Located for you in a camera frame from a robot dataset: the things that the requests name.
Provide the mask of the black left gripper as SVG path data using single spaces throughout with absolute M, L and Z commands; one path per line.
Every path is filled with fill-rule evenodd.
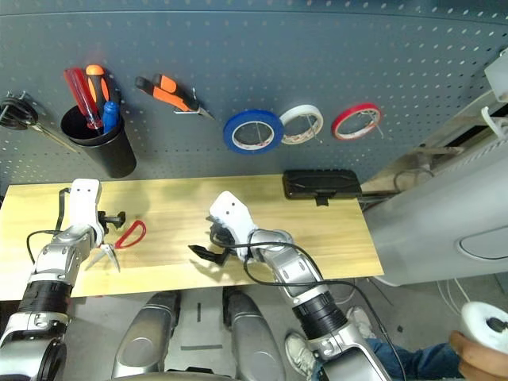
M 120 229 L 125 224 L 126 213 L 121 211 L 117 216 L 107 216 L 105 211 L 98 211 L 98 222 L 105 231 L 108 231 L 108 225 L 113 225 Z

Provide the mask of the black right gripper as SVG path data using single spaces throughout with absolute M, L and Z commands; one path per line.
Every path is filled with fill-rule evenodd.
M 230 248 L 230 245 L 235 244 L 235 240 L 228 229 L 217 223 L 215 217 L 209 215 L 206 217 L 206 220 L 212 224 L 210 226 L 210 241 L 216 246 L 223 248 L 224 251 L 221 254 L 218 254 L 195 244 L 189 245 L 188 248 L 202 260 L 209 261 L 218 266 L 223 266 L 229 258 L 229 255 L 237 254 L 234 248 Z

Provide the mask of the bystander hand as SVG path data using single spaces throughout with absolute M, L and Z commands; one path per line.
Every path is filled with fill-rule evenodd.
M 466 380 L 507 380 L 507 354 L 452 331 L 449 344 L 460 358 L 459 371 Z

